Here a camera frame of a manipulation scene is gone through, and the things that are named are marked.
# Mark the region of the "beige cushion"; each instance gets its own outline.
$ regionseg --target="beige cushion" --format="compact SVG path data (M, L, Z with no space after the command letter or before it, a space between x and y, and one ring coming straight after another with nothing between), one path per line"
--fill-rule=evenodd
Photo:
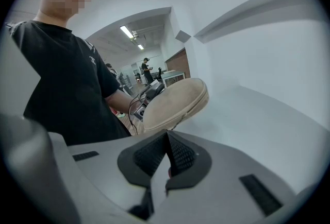
M209 99L206 84L199 78L174 83L146 107L143 125L147 131L172 129L205 107Z

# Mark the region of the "forearm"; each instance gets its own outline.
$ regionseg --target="forearm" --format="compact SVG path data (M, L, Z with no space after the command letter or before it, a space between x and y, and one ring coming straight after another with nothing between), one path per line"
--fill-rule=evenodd
M129 104L132 101L132 97L128 96L124 92L120 90L116 90L112 95L107 97L105 100L107 101L108 105L115 110L123 113L128 113ZM131 113L137 108L138 103L135 103L131 107Z

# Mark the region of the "textured black rubber pad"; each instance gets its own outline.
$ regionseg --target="textured black rubber pad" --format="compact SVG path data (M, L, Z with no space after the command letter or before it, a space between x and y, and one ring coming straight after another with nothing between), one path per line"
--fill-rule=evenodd
M88 158L91 158L91 157L94 157L94 156L97 156L97 155L99 155L98 152L91 151L91 152L84 152L84 153L80 153L80 154L75 154L72 157L76 162L78 162L78 161L85 160L85 159L88 159Z
M269 216L282 207L282 204L255 177L255 175L240 177L239 180L253 197L265 216Z

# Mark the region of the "black fisheye border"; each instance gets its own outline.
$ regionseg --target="black fisheye border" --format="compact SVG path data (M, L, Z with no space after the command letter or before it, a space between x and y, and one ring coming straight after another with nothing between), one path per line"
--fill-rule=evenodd
M10 9L12 3L15 0L1 0L2 9L0 11L1 23L7 16L7 12ZM319 0L323 5L329 17L330 0ZM3 210L1 219L10 219L11 222L18 221L40 221L41 223L52 223L46 219L42 212L39 212L36 207L30 202L29 198L26 197L20 190L20 187L14 182L10 174L8 173L4 161L1 158L0 170L3 187ZM287 223L302 223L309 221L311 218L313 222L324 222L329 219L328 216L328 203L327 198L329 197L329 183L330 183L330 169L327 168L325 175L321 182L318 184L316 190L306 203L287 221Z

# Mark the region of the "man in black t-shirt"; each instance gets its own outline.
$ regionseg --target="man in black t-shirt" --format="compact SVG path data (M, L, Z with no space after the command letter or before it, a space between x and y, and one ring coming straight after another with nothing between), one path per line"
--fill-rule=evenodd
M142 67L142 69L144 71L144 76L147 79L148 84L151 84L154 81L154 79L153 79L153 77L150 74L150 70L152 70L152 68L148 68L148 66L146 65L146 63L148 61L149 61L148 58L143 59L143 63L141 65L141 67Z
M130 136L109 106L128 113L132 98L118 90L118 82L95 47L66 28L83 3L41 0L32 21L10 29L17 46L41 77L24 116L61 134L67 145Z

